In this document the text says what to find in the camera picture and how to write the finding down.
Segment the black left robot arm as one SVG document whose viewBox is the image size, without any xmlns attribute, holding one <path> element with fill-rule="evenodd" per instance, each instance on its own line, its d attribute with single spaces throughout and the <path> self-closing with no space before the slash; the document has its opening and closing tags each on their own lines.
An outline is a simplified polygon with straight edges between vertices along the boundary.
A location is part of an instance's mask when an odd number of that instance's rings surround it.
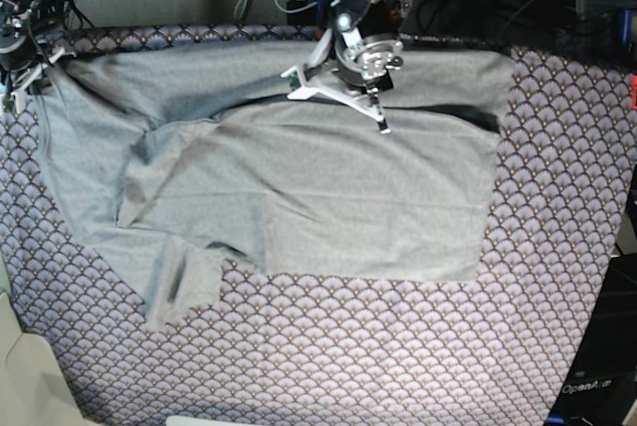
<svg viewBox="0 0 637 426">
<path fill-rule="evenodd" d="M 345 91 L 371 95 L 392 88 L 389 72 L 402 66 L 399 28 L 414 0 L 331 0 L 330 69 Z"/>
</svg>

